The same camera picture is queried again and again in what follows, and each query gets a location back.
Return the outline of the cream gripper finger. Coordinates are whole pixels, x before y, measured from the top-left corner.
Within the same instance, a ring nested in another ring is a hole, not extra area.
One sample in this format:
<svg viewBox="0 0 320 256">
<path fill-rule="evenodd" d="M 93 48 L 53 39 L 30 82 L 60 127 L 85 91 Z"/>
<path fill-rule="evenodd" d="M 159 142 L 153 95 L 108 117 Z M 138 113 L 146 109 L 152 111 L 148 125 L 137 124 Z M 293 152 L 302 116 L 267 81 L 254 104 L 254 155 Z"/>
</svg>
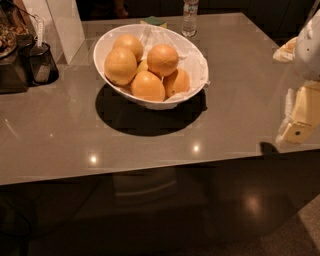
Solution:
<svg viewBox="0 0 320 256">
<path fill-rule="evenodd" d="M 289 88 L 284 114 L 276 143 L 280 146 L 304 143 L 320 125 L 320 82 L 306 81 L 299 89 Z"/>
<path fill-rule="evenodd" d="M 283 63 L 292 62 L 296 41 L 297 38 L 294 37 L 283 44 L 279 49 L 275 51 L 275 53 L 273 54 L 273 59 Z"/>
</svg>

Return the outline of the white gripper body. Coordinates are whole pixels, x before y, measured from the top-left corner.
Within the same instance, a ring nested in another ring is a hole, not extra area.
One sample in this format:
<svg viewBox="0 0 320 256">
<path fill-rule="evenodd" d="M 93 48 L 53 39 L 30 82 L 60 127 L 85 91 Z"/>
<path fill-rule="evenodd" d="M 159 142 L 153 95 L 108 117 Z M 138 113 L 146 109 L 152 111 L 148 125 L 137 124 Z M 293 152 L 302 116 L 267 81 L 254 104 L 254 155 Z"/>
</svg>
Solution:
<svg viewBox="0 0 320 256">
<path fill-rule="evenodd" d="M 313 15 L 297 37 L 294 68 L 304 79 L 320 81 L 320 10 Z"/>
</svg>

